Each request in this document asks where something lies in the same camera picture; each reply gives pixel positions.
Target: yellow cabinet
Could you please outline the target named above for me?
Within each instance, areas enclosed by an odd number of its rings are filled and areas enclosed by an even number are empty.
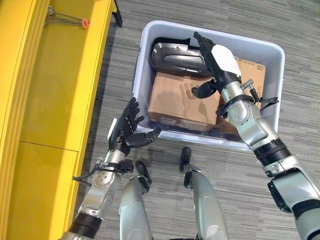
[[[44,27],[49,5],[88,29]],[[0,3],[0,239],[56,240],[71,223],[113,12],[115,0]]]
[[[8,240],[61,237],[70,207],[76,151],[20,142],[11,194]]]

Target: brown cardboard box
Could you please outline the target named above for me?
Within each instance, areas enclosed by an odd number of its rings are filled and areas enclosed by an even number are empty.
[[[220,94],[198,99],[191,89],[211,79],[158,72],[148,109],[151,121],[202,132],[210,130],[216,123]]]
[[[241,71],[242,83],[245,83],[249,79],[252,79],[256,93],[258,94],[259,98],[261,98],[264,91],[266,66],[240,58],[238,58],[236,61]],[[248,89],[246,89],[244,92],[247,95],[251,96],[251,93]],[[222,99],[222,97],[220,98],[220,104],[224,104],[224,100]],[[256,105],[259,109],[261,108],[261,103],[258,102],[256,103]],[[227,134],[236,134],[238,132],[227,118],[217,118],[216,125],[214,126],[213,130],[217,130],[219,132]]]

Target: plastic storage bin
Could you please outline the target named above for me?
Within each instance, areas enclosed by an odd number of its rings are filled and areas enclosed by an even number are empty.
[[[155,79],[155,73],[149,64],[152,42],[158,37],[176,39],[191,38],[190,44],[198,46],[196,39],[193,38],[194,31],[199,32],[206,38],[210,38],[216,44],[226,46],[232,51],[234,56],[237,56],[238,58],[265,65],[266,73],[262,96],[263,98],[278,97],[279,101],[281,100],[285,53],[280,46],[271,42],[225,32],[167,21],[152,21],[145,26],[142,32],[140,52],[137,57],[132,87],[133,96],[138,100],[141,113],[145,116],[144,121],[138,125],[137,131],[148,132],[151,131],[151,128],[153,127],[148,117],[148,107]],[[262,117],[266,119],[276,131],[278,131],[279,112],[280,102],[266,108],[262,112]],[[216,134],[213,131],[210,132],[209,135],[201,135],[196,132],[163,126],[160,137],[249,151],[249,148],[245,143],[239,139],[235,140],[236,137],[230,134]]]

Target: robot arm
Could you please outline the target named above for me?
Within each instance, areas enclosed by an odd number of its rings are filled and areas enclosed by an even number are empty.
[[[229,118],[262,163],[265,174],[272,178],[268,188],[276,205],[282,211],[294,214],[301,239],[320,239],[319,184],[261,117],[260,110],[253,104],[257,101],[256,96],[254,99],[245,95],[244,85],[248,84],[241,85],[241,72],[231,51],[197,32],[194,37],[213,79],[193,88],[193,94],[207,98],[219,91],[225,104],[219,106],[217,115]]]
[[[107,217],[114,193],[120,185],[121,174],[132,173],[134,170],[132,161],[125,159],[130,149],[149,145],[160,134],[160,128],[147,133],[134,133],[138,123],[144,120],[144,116],[136,118],[140,111],[138,106],[133,97],[122,116],[113,120],[105,160],[98,160],[89,174],[74,178],[81,181],[92,175],[92,184],[61,240],[91,240],[95,237],[102,221]]]

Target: black cable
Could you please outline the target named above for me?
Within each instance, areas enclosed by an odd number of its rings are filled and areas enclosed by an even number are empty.
[[[107,169],[107,168],[103,168],[100,167],[101,165],[96,163],[93,167],[93,169],[91,171],[88,171],[87,174],[82,175],[82,176],[72,176],[72,180],[77,181],[79,183],[82,184],[86,184],[88,186],[91,187],[91,183],[87,182],[87,181],[83,181],[82,179],[86,179],[88,177],[90,177],[91,175],[93,175],[96,171],[106,171],[106,172],[111,172],[111,173],[120,173],[120,174],[124,174],[124,173],[128,173],[128,171],[126,170],[120,170],[120,169]]]

